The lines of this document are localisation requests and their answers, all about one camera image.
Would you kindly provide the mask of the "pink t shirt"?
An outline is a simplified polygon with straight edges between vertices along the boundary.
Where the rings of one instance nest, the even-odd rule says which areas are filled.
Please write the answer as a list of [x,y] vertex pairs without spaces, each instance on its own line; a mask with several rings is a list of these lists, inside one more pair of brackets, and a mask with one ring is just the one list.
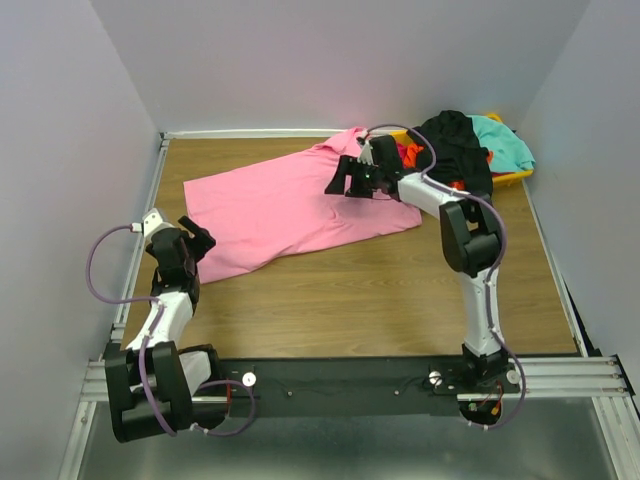
[[325,194],[340,156],[359,153],[360,132],[351,128],[300,152],[185,182],[188,217],[216,241],[198,263],[201,281],[420,226],[419,209],[384,194]]

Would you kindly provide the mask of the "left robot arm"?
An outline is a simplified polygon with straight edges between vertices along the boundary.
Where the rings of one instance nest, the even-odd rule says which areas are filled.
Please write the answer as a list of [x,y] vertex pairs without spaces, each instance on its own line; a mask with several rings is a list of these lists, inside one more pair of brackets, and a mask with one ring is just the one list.
[[189,428],[194,394],[209,395],[221,385],[212,346],[177,347],[200,298],[198,262],[216,245],[188,217],[178,223],[153,208],[130,227],[144,236],[156,267],[150,294],[139,299],[150,306],[141,330],[123,351],[105,359],[112,429],[121,443]]

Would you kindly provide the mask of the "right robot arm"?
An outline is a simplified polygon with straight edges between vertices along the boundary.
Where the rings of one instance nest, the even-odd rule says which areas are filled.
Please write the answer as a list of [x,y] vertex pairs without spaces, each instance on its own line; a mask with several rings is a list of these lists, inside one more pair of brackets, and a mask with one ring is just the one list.
[[489,197],[438,182],[426,168],[404,167],[393,136],[365,132],[356,144],[356,155],[340,156],[325,193],[370,199],[379,191],[439,221],[443,255],[458,275],[467,315],[455,379],[471,391],[485,390],[509,364],[497,307],[504,222]]

